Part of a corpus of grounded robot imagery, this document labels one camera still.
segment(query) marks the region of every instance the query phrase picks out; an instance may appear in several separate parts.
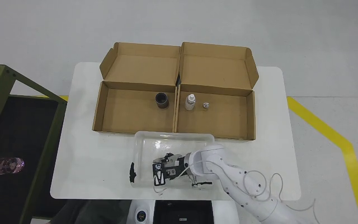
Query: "dark green frame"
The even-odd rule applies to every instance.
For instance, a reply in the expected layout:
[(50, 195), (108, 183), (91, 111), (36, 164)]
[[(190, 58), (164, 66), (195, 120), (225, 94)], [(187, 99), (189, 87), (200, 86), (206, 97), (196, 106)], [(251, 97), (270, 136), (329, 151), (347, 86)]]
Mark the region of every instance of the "dark green frame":
[(42, 184), (45, 179), (45, 174), (49, 166), (49, 162), (50, 162), (49, 158), (51, 158), (51, 155), (55, 151), (57, 139), (62, 129), (62, 123), (65, 117), (67, 101), (65, 101), (58, 95), (52, 93), (51, 91), (43, 88), (36, 82), (26, 78), (22, 74), (16, 72), (14, 69), (5, 65), (0, 65), (0, 114), (5, 106), (7, 98), (9, 97), (10, 92), (16, 80), (44, 94), (49, 99), (58, 102), (55, 116), (52, 121), (52, 125), (50, 127), (49, 134), (47, 136), (45, 146), (41, 154), (34, 179), (32, 180), (29, 194), (27, 195), (26, 202), (21, 213), (20, 223), (30, 223), (32, 218), (32, 213), (35, 209), (36, 199), (39, 196), (39, 192), (42, 188)]

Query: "black panel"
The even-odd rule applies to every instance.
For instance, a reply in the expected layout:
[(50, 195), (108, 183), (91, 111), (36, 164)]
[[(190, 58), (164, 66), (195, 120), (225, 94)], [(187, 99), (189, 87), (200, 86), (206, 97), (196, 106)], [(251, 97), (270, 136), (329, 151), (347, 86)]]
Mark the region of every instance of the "black panel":
[[(25, 162), (24, 168), (19, 173), (0, 176), (2, 223), (18, 223), (20, 220), (57, 104), (53, 100), (9, 97), (0, 114), (0, 157), (20, 157)], [(42, 204), (46, 210), (52, 209), (55, 204), (54, 199), (50, 197), (49, 186), (56, 152), (57, 150), (51, 158), (52, 164), (45, 180), (46, 187), (40, 194), (42, 198), (40, 201), (46, 203)]]
[(157, 200), (153, 224), (214, 224), (210, 200)]

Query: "yellow floor line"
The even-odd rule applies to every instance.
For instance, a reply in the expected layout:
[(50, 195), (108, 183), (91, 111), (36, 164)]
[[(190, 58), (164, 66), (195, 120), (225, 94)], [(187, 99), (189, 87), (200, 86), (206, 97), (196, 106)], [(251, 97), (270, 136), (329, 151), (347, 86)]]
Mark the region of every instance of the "yellow floor line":
[(292, 110), (295, 114), (305, 120), (314, 129), (316, 129), (342, 150), (348, 176), (351, 180), (353, 193), (356, 199), (356, 204), (358, 205), (358, 162), (352, 143), (341, 136), (333, 128), (328, 126), (325, 122), (320, 120), (312, 112), (307, 110), (304, 106), (299, 104), (292, 97), (287, 97), (287, 103), (290, 110)]

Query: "cardboard box flap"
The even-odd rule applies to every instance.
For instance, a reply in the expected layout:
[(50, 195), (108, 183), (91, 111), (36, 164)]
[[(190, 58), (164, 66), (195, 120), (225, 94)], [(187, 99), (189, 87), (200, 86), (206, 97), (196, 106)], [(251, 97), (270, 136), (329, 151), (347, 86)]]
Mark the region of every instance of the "cardboard box flap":
[(108, 72), (110, 71), (113, 62), (117, 58), (117, 53), (118, 53), (118, 43), (115, 43), (113, 48), (111, 48), (108, 51), (102, 63), (100, 64), (100, 71), (103, 79), (106, 78)]
[(105, 81), (175, 86), (180, 47), (115, 43), (100, 70)]
[(258, 72), (249, 48), (184, 42), (181, 47), (181, 84), (251, 90)]

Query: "white tabletop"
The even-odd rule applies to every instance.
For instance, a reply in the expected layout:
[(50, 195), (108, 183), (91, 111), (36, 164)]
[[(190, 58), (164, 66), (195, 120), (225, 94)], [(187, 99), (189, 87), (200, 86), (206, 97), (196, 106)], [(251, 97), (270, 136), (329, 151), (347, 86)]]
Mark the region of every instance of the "white tabletop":
[[(161, 196), (152, 188), (132, 188), (129, 168), (133, 158), (133, 135), (92, 131), (102, 81), (99, 65), (79, 63), (75, 67), (51, 196), (63, 199), (231, 200), (219, 185), (214, 193), (168, 189)], [(282, 199), (298, 200), (301, 188), (282, 71), (277, 67), (257, 68), (260, 78), (254, 87), (256, 140), (217, 141), (237, 155), (236, 165), (259, 170), (268, 179), (273, 173), (280, 173), (285, 183)], [(279, 190), (280, 180), (275, 179), (272, 191), (277, 195)]]

